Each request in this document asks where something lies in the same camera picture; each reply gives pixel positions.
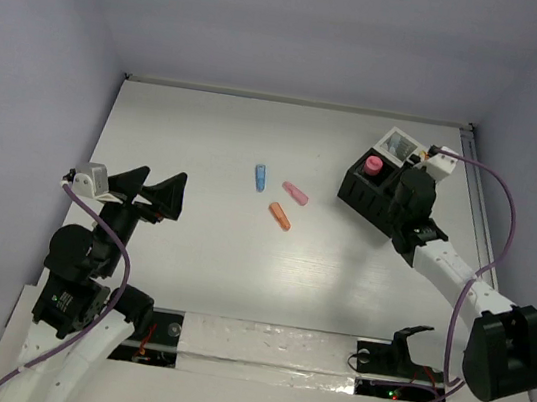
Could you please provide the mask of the light blue highlighter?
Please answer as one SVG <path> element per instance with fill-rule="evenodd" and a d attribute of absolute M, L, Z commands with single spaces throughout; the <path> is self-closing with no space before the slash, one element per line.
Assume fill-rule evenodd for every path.
<path fill-rule="evenodd" d="M 266 187 L 266 174 L 266 165 L 260 163 L 255 166 L 255 189 L 259 193 L 262 193 Z"/>

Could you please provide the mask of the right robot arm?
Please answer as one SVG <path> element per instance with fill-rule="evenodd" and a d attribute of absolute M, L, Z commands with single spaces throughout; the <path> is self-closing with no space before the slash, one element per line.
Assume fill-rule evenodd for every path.
<path fill-rule="evenodd" d="M 451 304 L 446 338 L 458 319 L 468 329 L 461 372 L 478 400 L 537 389 L 537 309 L 502 296 L 459 257 L 431 218 L 435 186 L 423 169 L 400 175 L 389 210 L 395 251 Z"/>

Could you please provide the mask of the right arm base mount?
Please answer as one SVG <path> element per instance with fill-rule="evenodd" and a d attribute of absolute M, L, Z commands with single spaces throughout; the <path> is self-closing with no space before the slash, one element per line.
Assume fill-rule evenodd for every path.
<path fill-rule="evenodd" d="M 392 402 L 445 402 L 442 372 L 411 357 L 409 338 L 427 331 L 433 327 L 402 328 L 386 340 L 358 338 L 346 362 L 355 374 L 354 393 Z"/>

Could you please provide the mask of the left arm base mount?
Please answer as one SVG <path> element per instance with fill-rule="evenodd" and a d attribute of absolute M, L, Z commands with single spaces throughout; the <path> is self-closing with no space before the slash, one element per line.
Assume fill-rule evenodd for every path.
<path fill-rule="evenodd" d="M 109 359 L 174 368 L 184 323 L 183 312 L 154 309 L 150 324 L 113 350 Z"/>

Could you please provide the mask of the pink capped highlighter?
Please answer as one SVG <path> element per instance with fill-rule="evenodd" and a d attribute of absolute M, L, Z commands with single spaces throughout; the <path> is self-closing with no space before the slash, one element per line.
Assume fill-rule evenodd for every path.
<path fill-rule="evenodd" d="M 377 176 L 384 167 L 384 162 L 380 157 L 376 155 L 371 155 L 366 158 L 362 171 L 365 175 L 368 176 Z"/>

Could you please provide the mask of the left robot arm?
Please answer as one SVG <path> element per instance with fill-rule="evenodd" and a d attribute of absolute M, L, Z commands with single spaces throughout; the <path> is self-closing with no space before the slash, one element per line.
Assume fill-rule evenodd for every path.
<path fill-rule="evenodd" d="M 70 170 L 60 187 L 93 219 L 58 228 L 44 259 L 47 279 L 0 402 L 75 402 L 110 353 L 148 331 L 153 299 L 130 285 L 127 245 L 140 222 L 178 220 L 185 172 L 149 185 L 146 166 L 112 175 L 99 163 Z"/>

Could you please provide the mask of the orange highlighter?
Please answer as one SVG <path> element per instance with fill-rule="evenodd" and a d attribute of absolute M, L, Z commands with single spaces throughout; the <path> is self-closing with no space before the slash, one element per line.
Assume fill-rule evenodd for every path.
<path fill-rule="evenodd" d="M 285 211 L 282 209 L 282 206 L 278 202 L 270 203 L 269 211 L 275 218 L 278 225 L 284 231 L 289 231 L 291 229 L 290 220 L 287 218 Z"/>

